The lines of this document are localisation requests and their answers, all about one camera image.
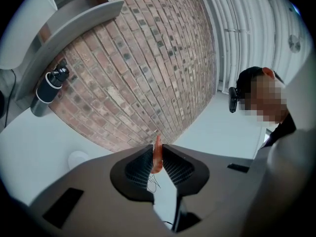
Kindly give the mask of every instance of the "person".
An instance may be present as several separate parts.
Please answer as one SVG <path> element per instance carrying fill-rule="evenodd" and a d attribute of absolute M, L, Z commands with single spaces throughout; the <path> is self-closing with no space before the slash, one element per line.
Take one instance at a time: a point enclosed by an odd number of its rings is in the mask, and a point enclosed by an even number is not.
<path fill-rule="evenodd" d="M 240 109 L 255 112 L 261 121 L 279 124 L 262 147 L 272 146 L 296 127 L 286 106 L 284 82 L 269 68 L 251 67 L 239 74 L 236 91 Z"/>

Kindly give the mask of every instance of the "black camera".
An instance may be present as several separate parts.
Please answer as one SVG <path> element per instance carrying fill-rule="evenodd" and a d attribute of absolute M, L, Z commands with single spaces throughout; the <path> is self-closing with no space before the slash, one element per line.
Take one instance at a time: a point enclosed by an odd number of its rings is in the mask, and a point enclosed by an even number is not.
<path fill-rule="evenodd" d="M 234 88 L 234 87 L 230 87 L 229 90 L 228 90 L 229 111 L 231 113 L 234 113 L 236 111 L 239 92 L 240 91 L 238 89 Z"/>

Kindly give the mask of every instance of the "white pipe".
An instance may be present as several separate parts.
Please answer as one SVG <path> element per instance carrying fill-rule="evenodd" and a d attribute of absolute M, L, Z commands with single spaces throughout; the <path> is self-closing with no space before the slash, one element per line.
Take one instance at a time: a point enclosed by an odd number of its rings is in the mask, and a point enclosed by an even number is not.
<path fill-rule="evenodd" d="M 249 3 L 248 0 L 242 0 L 244 3 L 244 7 L 245 7 L 245 11 L 246 11 L 246 21 L 248 22 L 248 31 L 247 31 L 247 35 L 249 35 L 249 47 L 247 47 L 247 51 L 249 52 L 248 54 L 248 61 L 247 61 L 247 65 L 246 67 L 252 67 L 253 64 L 253 29 L 252 29 L 252 21 L 251 21 L 251 15 L 250 15 L 250 11 L 249 11 Z"/>
<path fill-rule="evenodd" d="M 250 64 L 251 66 L 258 66 L 259 63 L 258 63 L 258 60 L 260 59 L 261 57 L 261 50 L 260 50 L 260 44 L 261 44 L 261 41 L 259 41 L 259 37 L 260 37 L 260 34 L 258 34 L 258 31 L 259 31 L 259 28 L 257 26 L 257 13 L 255 11 L 255 6 L 254 6 L 254 3 L 256 4 L 257 1 L 254 1 L 254 0 L 247 0 L 248 1 L 248 4 L 250 5 L 249 6 L 249 12 L 250 12 L 250 17 L 251 17 L 251 20 L 250 20 L 250 24 L 252 25 L 252 47 L 253 47 L 253 56 L 252 56 L 252 64 Z"/>
<path fill-rule="evenodd" d="M 54 0 L 24 0 L 0 41 L 0 69 L 15 69 L 23 61 L 34 37 L 57 11 Z"/>
<path fill-rule="evenodd" d="M 221 15 L 221 19 L 222 19 L 222 23 L 224 26 L 224 30 L 227 29 L 227 21 L 225 18 L 225 14 L 221 5 L 220 0 L 216 0 L 216 4 L 218 5 L 218 9 Z M 230 67 L 230 50 L 229 50 L 229 46 L 230 46 L 230 42 L 229 42 L 229 35 L 228 32 L 224 31 L 224 35 L 223 35 L 223 42 L 225 42 L 225 60 L 224 63 L 226 63 L 226 66 L 224 67 L 224 75 L 223 75 L 223 84 L 226 85 L 226 75 L 227 75 L 227 68 Z"/>
<path fill-rule="evenodd" d="M 287 15 L 288 8 L 285 7 L 284 0 L 277 0 L 278 6 L 280 8 L 281 13 L 281 20 L 282 20 L 282 43 L 281 43 L 281 62 L 279 64 L 279 67 L 277 68 L 278 74 L 281 78 L 285 78 L 287 73 L 287 68 L 289 66 L 290 61 L 290 49 L 288 45 L 288 38 L 290 36 L 290 25 L 289 25 L 289 19 Z"/>
<path fill-rule="evenodd" d="M 241 50 L 239 50 L 239 55 L 241 56 L 241 62 L 239 66 L 239 72 L 245 70 L 247 67 L 247 26 L 245 15 L 242 11 L 242 5 L 240 0 L 233 0 L 234 9 L 237 12 L 238 22 L 239 22 L 239 30 L 240 30 L 240 42 L 241 42 Z"/>
<path fill-rule="evenodd" d="M 277 5 L 277 0 L 271 0 L 274 14 L 274 22 L 275 22 L 275 53 L 273 58 L 272 69 L 276 71 L 279 66 L 281 59 L 281 43 L 282 43 L 282 21 L 280 16 L 279 6 Z"/>
<path fill-rule="evenodd" d="M 206 10 L 207 10 L 207 14 L 209 16 L 209 19 L 210 19 L 210 22 L 211 22 L 211 25 L 212 25 L 212 30 L 213 30 L 213 35 L 214 35 L 214 42 L 215 42 L 215 55 L 216 55 L 216 91 L 218 90 L 218 83 L 219 83 L 219 74 L 220 74 L 220 56 L 219 56 L 219 41 L 218 41 L 218 34 L 217 34 L 217 31 L 216 31 L 216 28 L 215 28 L 215 23 L 214 23 L 214 17 L 210 11 L 210 8 L 209 8 L 209 4 L 207 2 L 207 0 L 203 0 L 203 2 L 205 3 L 205 7 L 206 7 Z"/>
<path fill-rule="evenodd" d="M 225 90 L 225 87 L 223 86 L 223 82 L 222 81 L 220 81 L 218 83 L 218 90 L 221 91 L 222 93 L 228 95 L 228 91 Z"/>
<path fill-rule="evenodd" d="M 214 9 L 215 9 L 215 13 L 216 13 L 216 16 L 217 16 L 217 19 L 219 21 L 219 26 L 220 26 L 220 32 L 221 32 L 221 36 L 222 36 L 222 45 L 223 45 L 223 60 L 224 60 L 224 71 L 223 71 L 223 83 L 225 84 L 226 83 L 226 65 L 227 65 L 227 62 L 226 62 L 226 41 L 225 41 L 225 33 L 224 33 L 224 28 L 223 28 L 223 22 L 221 21 L 221 15 L 220 15 L 220 12 L 219 12 L 219 9 L 218 9 L 218 6 L 217 6 L 217 3 L 216 3 L 216 0 L 212 0 L 212 3 L 213 3 L 213 6 L 214 6 Z"/>
<path fill-rule="evenodd" d="M 267 20 L 266 20 L 266 9 L 265 6 L 262 2 L 262 0 L 257 0 L 257 4 L 259 5 L 259 12 L 260 17 L 262 20 L 262 30 L 263 30 L 263 52 L 261 53 L 262 55 L 262 62 L 260 67 L 268 67 L 267 65 L 267 51 L 268 48 L 271 48 L 268 46 L 268 25 L 267 25 Z"/>
<path fill-rule="evenodd" d="M 220 0 L 221 5 L 223 6 L 223 11 L 225 14 L 225 18 L 227 20 L 227 26 L 228 26 L 228 31 L 229 31 L 229 41 L 230 41 L 230 57 L 231 57 L 231 64 L 230 64 L 230 76 L 229 76 L 229 83 L 228 83 L 228 88 L 231 86 L 234 86 L 234 77 L 235 77 L 235 72 L 236 72 L 236 60 L 237 60 L 237 54 L 236 54 L 236 39 L 235 39 L 235 31 L 234 29 L 234 24 L 233 24 L 233 19 L 232 15 L 229 9 L 229 6 L 227 4 L 226 0 Z"/>

